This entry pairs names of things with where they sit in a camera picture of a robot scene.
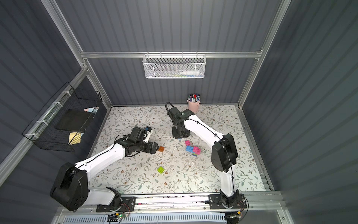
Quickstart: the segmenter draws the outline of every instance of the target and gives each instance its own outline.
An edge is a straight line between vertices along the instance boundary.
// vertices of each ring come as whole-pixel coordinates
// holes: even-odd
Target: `gray corrugated wall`
[[[258,51],[280,0],[57,0],[84,51]]]
[[[25,127],[80,66],[40,0],[0,1],[0,34],[2,162]],[[92,88],[87,78],[81,87]],[[106,113],[101,109],[82,137],[80,152],[30,148],[0,187],[0,223],[50,223],[59,206],[49,196],[58,169],[87,157]]]
[[[78,88],[94,90],[87,78]],[[81,137],[81,149],[75,153],[43,150],[36,146],[30,148],[0,187],[0,223],[51,222],[60,206],[49,194],[57,172],[67,162],[76,163],[87,158],[106,112],[104,105],[100,104],[96,116]]]
[[[199,93],[201,103],[237,103],[254,58],[207,59],[205,78],[148,79],[142,59],[89,59],[113,105],[186,103]]]
[[[357,51],[357,1],[293,1],[244,104],[297,224],[356,222]]]
[[[0,161],[65,82],[79,72],[41,1],[0,1]]]
[[[258,51],[280,0],[57,1],[84,51]],[[89,59],[114,105],[237,103],[254,59],[208,59],[204,79],[148,80],[141,59]]]

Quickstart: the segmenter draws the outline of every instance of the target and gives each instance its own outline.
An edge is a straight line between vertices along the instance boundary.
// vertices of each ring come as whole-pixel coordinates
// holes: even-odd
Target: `black wire basket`
[[[34,118],[22,133],[40,149],[65,152],[75,152],[79,149],[81,137],[102,102],[101,94],[93,90],[71,87],[63,93],[65,95],[58,102],[52,103],[51,109],[41,120],[36,121]],[[73,114],[80,114],[82,117],[71,117]],[[66,129],[61,126],[63,121],[67,121],[67,125],[76,123],[77,127]]]

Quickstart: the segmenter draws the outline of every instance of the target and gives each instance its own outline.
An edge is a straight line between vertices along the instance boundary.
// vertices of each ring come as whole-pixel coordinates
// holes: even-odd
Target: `black notebook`
[[[55,129],[83,133],[94,115],[94,113],[86,111],[69,109],[57,123]]]

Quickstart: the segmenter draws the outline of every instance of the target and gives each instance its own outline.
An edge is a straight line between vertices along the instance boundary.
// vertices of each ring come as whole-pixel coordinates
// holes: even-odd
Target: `table surface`
[[[180,111],[187,106],[177,106]],[[238,151],[235,165],[235,184],[239,191],[265,191],[245,133],[234,105],[201,105],[196,115],[207,125],[223,134],[230,133]],[[151,142],[165,147],[156,154],[139,153],[114,162],[99,172],[88,184],[109,186],[122,194],[158,194],[218,192],[219,171],[211,163],[211,148],[192,133],[187,139],[174,139],[172,123],[164,106],[113,107],[92,153],[92,156],[111,145],[119,134],[130,134],[135,126],[150,126],[154,133]],[[198,146],[197,157],[185,151],[185,140]],[[164,172],[157,169],[162,166]]]

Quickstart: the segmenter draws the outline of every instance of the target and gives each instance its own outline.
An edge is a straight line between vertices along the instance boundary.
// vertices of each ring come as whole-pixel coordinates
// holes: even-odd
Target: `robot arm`
[[[211,162],[220,171],[222,203],[226,207],[235,204],[239,193],[234,184],[234,166],[238,156],[234,138],[230,134],[224,135],[215,131],[189,109],[180,112],[170,102],[165,104],[165,108],[174,125],[172,127],[174,138],[187,138],[191,131],[212,149]]]
[[[76,164],[64,164],[55,179],[50,196],[70,211],[82,205],[103,205],[108,210],[120,207],[121,194],[110,187],[88,187],[88,180],[113,162],[136,152],[155,154],[157,143],[149,142],[150,127],[134,127],[131,134],[124,136],[97,155]]]

